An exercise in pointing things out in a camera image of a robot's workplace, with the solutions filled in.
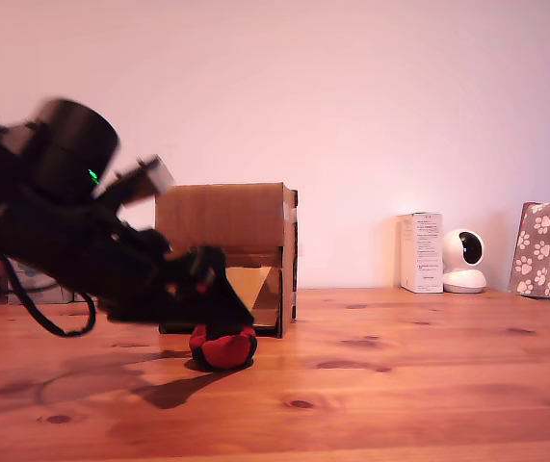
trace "red and black ball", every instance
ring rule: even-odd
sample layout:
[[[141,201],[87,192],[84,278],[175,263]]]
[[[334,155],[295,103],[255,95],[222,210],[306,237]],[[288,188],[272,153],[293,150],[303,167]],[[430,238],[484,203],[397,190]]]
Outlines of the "red and black ball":
[[[189,349],[204,369],[241,369],[250,366],[257,338],[252,327],[230,330],[198,325],[189,339]]]

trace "camera lens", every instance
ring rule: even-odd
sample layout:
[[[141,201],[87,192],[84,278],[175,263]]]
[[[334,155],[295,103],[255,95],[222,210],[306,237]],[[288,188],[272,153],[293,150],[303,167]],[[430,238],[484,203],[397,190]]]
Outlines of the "camera lens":
[[[463,244],[463,258],[465,261],[470,265],[478,263],[483,256],[483,247],[480,240],[466,231],[460,233],[458,237]]]

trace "brown cardboard box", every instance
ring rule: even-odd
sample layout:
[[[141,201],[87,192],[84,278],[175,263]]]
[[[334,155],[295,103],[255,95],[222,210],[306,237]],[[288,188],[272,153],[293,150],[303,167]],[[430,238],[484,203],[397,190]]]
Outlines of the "brown cardboard box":
[[[173,254],[222,247],[256,329],[282,337],[296,315],[297,205],[298,193],[283,183],[176,186],[157,197],[155,228]]]

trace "cardboard flap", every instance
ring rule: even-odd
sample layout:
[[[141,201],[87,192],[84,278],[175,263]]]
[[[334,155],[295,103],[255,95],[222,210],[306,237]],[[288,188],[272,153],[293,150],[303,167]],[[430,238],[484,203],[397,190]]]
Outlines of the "cardboard flap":
[[[284,190],[282,183],[176,186],[156,199],[156,227],[172,245],[280,246],[295,208]]]

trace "white product box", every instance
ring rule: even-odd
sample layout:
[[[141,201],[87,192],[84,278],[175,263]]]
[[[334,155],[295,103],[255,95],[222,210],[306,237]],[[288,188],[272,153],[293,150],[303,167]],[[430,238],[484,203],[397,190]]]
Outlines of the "white product box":
[[[442,293],[441,215],[423,212],[400,220],[401,286],[417,294]]]
[[[15,274],[17,275],[20,284],[26,290],[34,289],[36,287],[45,287],[54,283],[52,279],[47,274],[43,274],[35,269],[29,268],[26,265],[18,263],[14,260],[10,260],[12,263]],[[68,291],[62,287],[56,286],[47,291],[41,292],[30,292],[29,297],[36,304],[45,304],[45,303],[69,303],[73,301],[73,292]],[[20,305],[21,302],[15,294],[9,294],[8,303],[10,305]]]

